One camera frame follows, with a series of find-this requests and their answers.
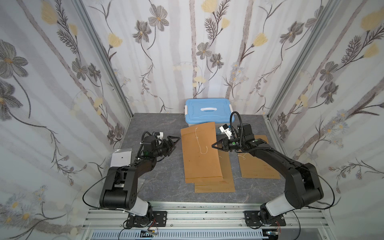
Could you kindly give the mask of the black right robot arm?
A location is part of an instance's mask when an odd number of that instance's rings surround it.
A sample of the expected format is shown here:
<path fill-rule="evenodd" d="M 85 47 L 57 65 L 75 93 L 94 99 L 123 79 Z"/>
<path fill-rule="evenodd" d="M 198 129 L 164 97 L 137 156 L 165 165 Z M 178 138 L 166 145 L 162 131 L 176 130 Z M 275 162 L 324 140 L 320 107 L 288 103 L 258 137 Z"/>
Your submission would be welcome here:
<path fill-rule="evenodd" d="M 250 154 L 270 165 L 286 180 L 284 193 L 260 206 L 257 226 L 272 225 L 283 214 L 302 209 L 324 197 L 320 176 L 314 165 L 294 161 L 266 141 L 256 139 L 251 125 L 238 125 L 237 130 L 232 130 L 225 124 L 220 127 L 220 131 L 226 137 L 212 144 L 212 148 L 223 152 Z"/>

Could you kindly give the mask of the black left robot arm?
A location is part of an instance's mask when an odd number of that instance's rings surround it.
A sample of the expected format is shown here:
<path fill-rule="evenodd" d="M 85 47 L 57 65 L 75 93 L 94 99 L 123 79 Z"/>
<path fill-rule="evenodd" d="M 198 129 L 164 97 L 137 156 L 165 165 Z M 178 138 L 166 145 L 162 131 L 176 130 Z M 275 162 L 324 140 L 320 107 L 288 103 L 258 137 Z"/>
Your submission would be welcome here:
<path fill-rule="evenodd" d="M 143 174 L 152 171 L 159 162 L 169 157 L 176 149 L 180 137 L 168 136 L 165 139 L 144 132 L 135 161 L 121 167 L 110 167 L 99 200 L 100 208 L 122 210 L 138 217 L 151 215 L 149 202 L 138 197 L 138 180 Z"/>

